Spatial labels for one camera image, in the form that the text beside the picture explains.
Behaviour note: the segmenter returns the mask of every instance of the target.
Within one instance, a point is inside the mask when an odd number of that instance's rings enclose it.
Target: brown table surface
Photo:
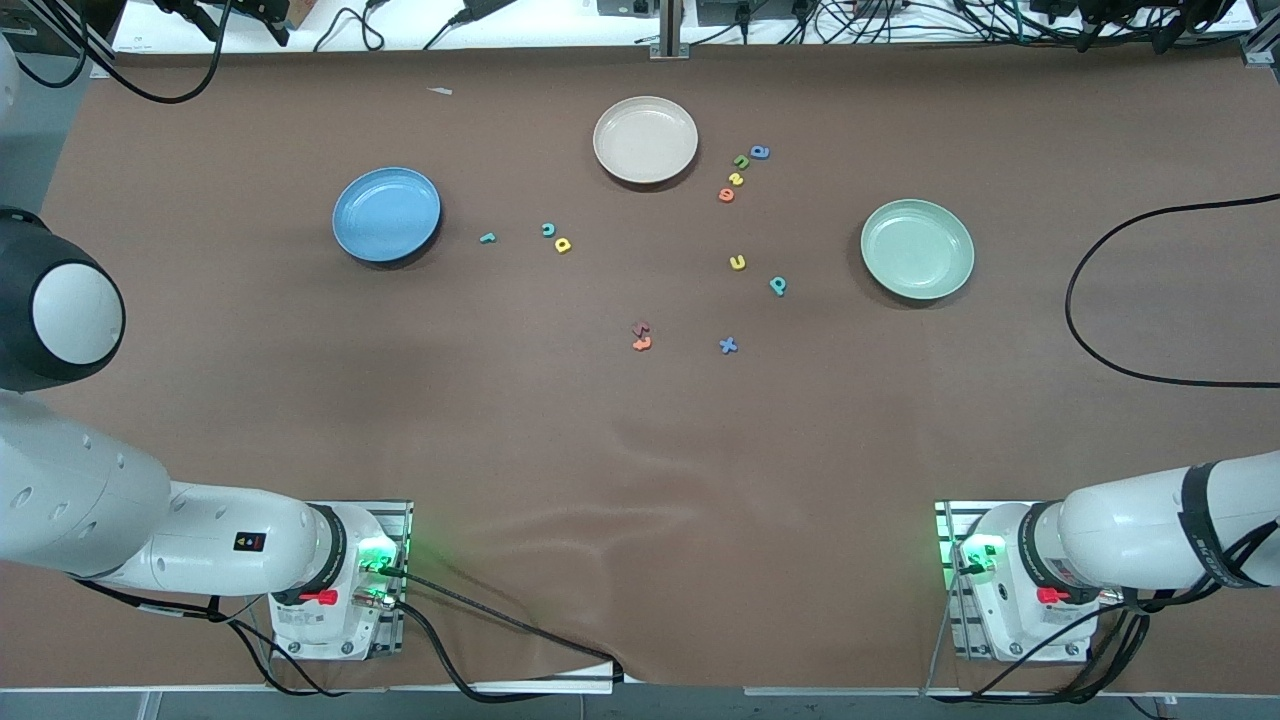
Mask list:
[[[1280,187],[1270,73],[1149,47],[641,55],[227,58],[177,108],[93,83],[44,215],[114,274],[128,334],[49,401],[183,480],[412,498],[413,569],[685,684],[918,687],[943,600],[934,500],[1060,497],[1276,447],[1280,395],[1124,378],[1061,316],[1112,225]],[[177,92],[200,70],[131,74]],[[700,131],[694,172],[660,192],[591,154],[599,114],[640,94]],[[755,143],[773,156],[718,202]],[[425,172],[445,205],[434,249],[396,272],[330,233],[343,186],[380,165]],[[908,307],[863,269],[861,223],[897,197],[972,231],[952,299]],[[1280,378],[1277,210],[1133,228],[1082,281],[1083,331],[1152,372]],[[224,629],[0,573],[5,685],[256,680]],[[1271,592],[1161,614],[1116,688],[1280,692]],[[417,602],[468,678],[584,664]],[[937,684],[991,673],[945,657]],[[397,659],[319,675],[443,680],[416,630]]]

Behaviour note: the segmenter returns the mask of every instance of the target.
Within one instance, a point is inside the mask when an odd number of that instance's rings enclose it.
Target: blue plate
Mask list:
[[[333,209],[333,236],[352,256],[399,260],[431,240],[440,224],[440,193],[408,168],[379,168],[347,186]]]

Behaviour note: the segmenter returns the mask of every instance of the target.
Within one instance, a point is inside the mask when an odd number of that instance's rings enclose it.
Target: plate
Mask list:
[[[333,236],[352,256],[389,263],[430,242],[440,193],[422,173],[379,168],[356,178],[333,209]]]
[[[635,183],[671,179],[698,151],[698,126],[666,97],[628,97],[595,123],[595,158],[613,177]]]
[[[895,200],[867,218],[863,261],[890,291],[911,300],[937,300],[969,279],[973,238],[946,208]]]

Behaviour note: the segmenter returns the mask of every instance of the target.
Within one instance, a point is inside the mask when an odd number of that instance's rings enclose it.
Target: plate rim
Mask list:
[[[959,258],[968,258],[968,266],[964,269],[964,274],[957,279],[955,287],[951,287],[950,290],[946,290],[943,292],[928,291],[928,292],[913,293],[902,290],[901,287],[895,287],[893,284],[887,282],[883,277],[881,277],[879,273],[876,272],[876,266],[872,264],[870,258],[868,256],[868,243],[872,237],[870,228],[873,227],[872,220],[876,219],[877,215],[882,214],[887,215],[893,210],[895,205],[908,205],[908,204],[924,205],[934,211],[942,213],[943,215],[950,217],[952,220],[955,220],[956,225],[959,225],[960,229],[963,231],[963,234],[960,236],[960,242],[968,249],[968,252],[965,254],[959,249],[954,250],[954,252]],[[876,282],[878,282],[881,287],[883,287],[884,290],[888,290],[893,295],[906,297],[909,300],[941,300],[959,291],[961,287],[965,286],[965,283],[969,282],[969,277],[973,274],[973,266],[978,259],[977,249],[973,245],[973,234],[969,232],[969,227],[965,225],[964,222],[951,210],[947,210],[946,208],[938,205],[937,202],[931,202],[928,200],[923,200],[919,197],[899,197],[897,200],[891,200],[881,205],[876,210],[873,210],[870,215],[867,215],[867,220],[863,222],[861,240],[859,242],[859,246],[863,256],[863,266],[867,268],[867,272],[870,273],[872,278],[874,278]]]
[[[602,129],[603,129],[602,126],[604,124],[605,118],[608,118],[620,106],[627,105],[627,104],[632,104],[632,102],[639,102],[639,101],[653,101],[653,102],[659,104],[659,105],[667,105],[668,108],[673,108],[673,109],[678,110],[678,114],[684,115],[684,118],[686,118],[689,120],[689,127],[692,129],[692,136],[694,136],[694,149],[692,149],[692,152],[690,152],[689,154],[689,159],[686,159],[684,161],[684,164],[681,164],[680,168],[676,172],[671,173],[669,176],[655,178],[655,179],[627,177],[627,176],[617,172],[614,168],[611,168],[604,161],[604,158],[600,156],[602,155],[600,154],[600,133],[602,133]],[[613,105],[609,105],[609,108],[607,110],[604,110],[604,113],[600,114],[600,117],[595,120],[595,128],[591,131],[591,151],[595,154],[595,161],[599,163],[600,167],[604,168],[604,172],[609,173],[611,176],[613,176],[613,177],[616,177],[616,178],[618,178],[621,181],[632,182],[632,183],[637,183],[637,184],[653,184],[653,183],[657,183],[657,182],[664,182],[664,181],[668,181],[668,179],[678,176],[680,173],[685,172],[685,169],[689,167],[689,164],[694,161],[694,158],[698,156],[698,145],[699,145],[699,142],[701,142],[701,137],[700,137],[700,135],[698,132],[698,120],[694,119],[694,115],[687,109],[685,109],[685,106],[681,105],[680,102],[676,102],[675,100],[671,100],[669,97],[660,97],[658,95],[635,95],[635,96],[631,96],[631,97],[623,97],[622,100],[618,100]]]
[[[355,188],[356,186],[358,186],[361,182],[370,179],[374,176],[381,176],[381,174],[388,174],[388,176],[393,176],[393,177],[408,177],[412,181],[421,183],[422,187],[426,187],[426,190],[430,191],[431,196],[435,199],[435,218],[433,218],[433,220],[431,220],[431,229],[426,233],[426,237],[424,237],[421,242],[419,242],[416,246],[413,246],[407,252],[402,252],[399,255],[392,255],[392,256],[388,256],[388,258],[384,258],[384,256],[371,256],[371,255],[367,255],[367,254],[358,254],[358,252],[356,252],[355,250],[352,250],[343,241],[342,234],[339,234],[339,232],[338,232],[338,213],[342,210],[342,208],[344,205],[351,205],[351,202],[353,202],[356,200],[353,196],[348,197],[348,193],[352,192],[352,188]],[[330,225],[332,225],[334,240],[343,249],[343,251],[346,251],[352,258],[356,258],[358,260],[365,260],[366,263],[392,263],[392,261],[399,260],[402,258],[406,258],[406,256],[416,252],[424,245],[426,245],[428,242],[430,242],[431,236],[440,227],[440,217],[442,215],[443,215],[443,201],[440,200],[440,191],[435,187],[435,183],[431,182],[431,178],[429,178],[425,174],[415,170],[413,168],[406,168],[406,167],[402,167],[402,165],[387,165],[387,167],[383,167],[383,168],[374,168],[372,170],[369,170],[369,172],[361,174],[360,177],[355,178],[349,183],[347,183],[347,187],[344,187],[342,190],[342,192],[338,193],[338,200],[333,205],[333,215],[332,215],[332,219],[330,219]]]

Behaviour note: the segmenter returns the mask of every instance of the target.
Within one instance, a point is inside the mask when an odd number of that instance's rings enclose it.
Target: green plate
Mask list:
[[[937,300],[969,279],[973,238],[946,208],[895,200],[867,218],[863,263],[890,291],[911,300]]]

